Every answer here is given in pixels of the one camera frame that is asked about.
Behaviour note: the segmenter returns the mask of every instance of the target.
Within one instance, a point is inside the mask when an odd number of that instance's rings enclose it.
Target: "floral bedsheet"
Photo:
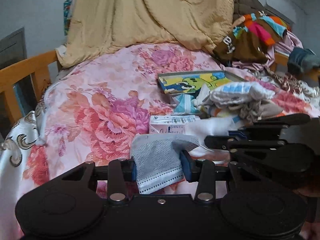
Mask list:
[[[0,228],[0,238],[17,239],[14,205],[26,192],[85,161],[107,165],[117,158],[129,158],[133,137],[148,133],[150,115],[170,114],[173,110],[157,85],[157,75],[197,70],[227,70],[246,80],[256,80],[247,70],[218,65],[202,51],[191,52],[165,43],[134,45],[83,62],[53,84],[36,111],[14,126],[6,139],[12,142],[0,149],[1,185],[8,186],[5,178],[14,177],[11,190],[0,204],[0,208],[6,207],[6,214],[1,216],[6,226]],[[284,114],[319,115],[305,101],[270,83],[257,81],[276,92],[273,101],[284,108]],[[17,140],[23,142],[23,148]],[[215,156],[208,153],[206,158],[213,160]],[[194,194],[196,185],[182,181],[156,193]],[[105,197],[106,188],[106,182],[100,181],[97,193]],[[224,190],[221,185],[221,196]]]

